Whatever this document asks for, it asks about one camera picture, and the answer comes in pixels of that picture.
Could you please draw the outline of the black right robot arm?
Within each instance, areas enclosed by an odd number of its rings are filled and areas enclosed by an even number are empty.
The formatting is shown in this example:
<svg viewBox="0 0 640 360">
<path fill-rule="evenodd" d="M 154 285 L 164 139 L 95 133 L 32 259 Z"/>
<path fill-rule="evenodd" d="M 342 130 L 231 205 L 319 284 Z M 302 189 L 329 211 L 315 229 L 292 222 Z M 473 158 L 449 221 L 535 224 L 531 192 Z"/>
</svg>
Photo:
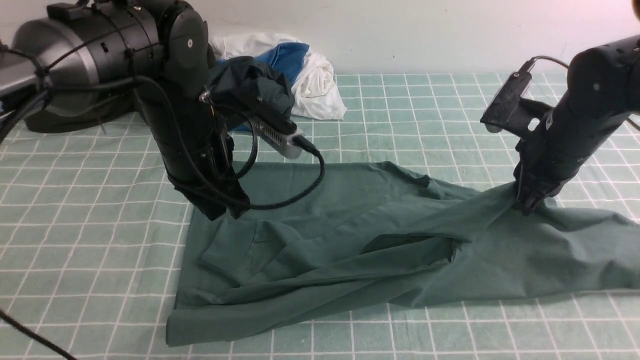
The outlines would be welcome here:
<svg viewBox="0 0 640 360">
<path fill-rule="evenodd" d="M 557 196 L 631 114 L 639 112 L 639 35 L 579 52 L 556 105 L 524 97 L 538 56 L 512 73 L 481 121 L 517 136 L 514 207 L 530 214 Z"/>
</svg>

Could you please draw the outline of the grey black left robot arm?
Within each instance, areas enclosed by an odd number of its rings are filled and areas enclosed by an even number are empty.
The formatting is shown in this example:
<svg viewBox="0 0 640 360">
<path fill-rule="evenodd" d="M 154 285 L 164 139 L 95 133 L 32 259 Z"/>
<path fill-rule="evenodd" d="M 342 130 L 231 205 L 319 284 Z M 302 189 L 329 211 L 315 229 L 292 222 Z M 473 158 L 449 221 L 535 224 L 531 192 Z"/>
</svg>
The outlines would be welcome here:
<svg viewBox="0 0 640 360">
<path fill-rule="evenodd" d="M 131 95 L 174 188 L 214 220 L 249 199 L 233 173 L 231 139 L 201 100 L 210 75 L 209 30 L 183 0 L 55 3 L 1 46 L 1 137 L 46 110 L 77 117 Z"/>
</svg>

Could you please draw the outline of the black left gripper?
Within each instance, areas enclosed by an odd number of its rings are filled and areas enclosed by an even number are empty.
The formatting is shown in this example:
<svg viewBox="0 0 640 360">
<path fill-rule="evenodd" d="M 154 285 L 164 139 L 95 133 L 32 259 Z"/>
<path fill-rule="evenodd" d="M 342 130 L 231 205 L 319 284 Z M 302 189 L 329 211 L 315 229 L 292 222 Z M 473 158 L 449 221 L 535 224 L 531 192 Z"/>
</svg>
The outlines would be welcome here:
<svg viewBox="0 0 640 360">
<path fill-rule="evenodd" d="M 167 178 L 208 219 L 249 210 L 249 196 L 233 176 L 233 141 L 209 110 L 146 110 Z"/>
</svg>

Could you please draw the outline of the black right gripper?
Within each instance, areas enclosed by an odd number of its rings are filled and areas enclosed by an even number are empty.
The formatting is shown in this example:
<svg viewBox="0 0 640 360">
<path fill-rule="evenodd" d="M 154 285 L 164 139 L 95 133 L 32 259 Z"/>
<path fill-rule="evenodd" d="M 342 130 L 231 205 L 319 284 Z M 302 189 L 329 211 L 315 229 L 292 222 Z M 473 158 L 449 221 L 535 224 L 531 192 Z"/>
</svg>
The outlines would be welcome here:
<svg viewBox="0 0 640 360">
<path fill-rule="evenodd" d="M 516 145 L 514 209 L 531 214 L 546 199 L 557 196 L 608 138 L 608 131 L 580 123 L 572 116 L 547 114 Z"/>
</svg>

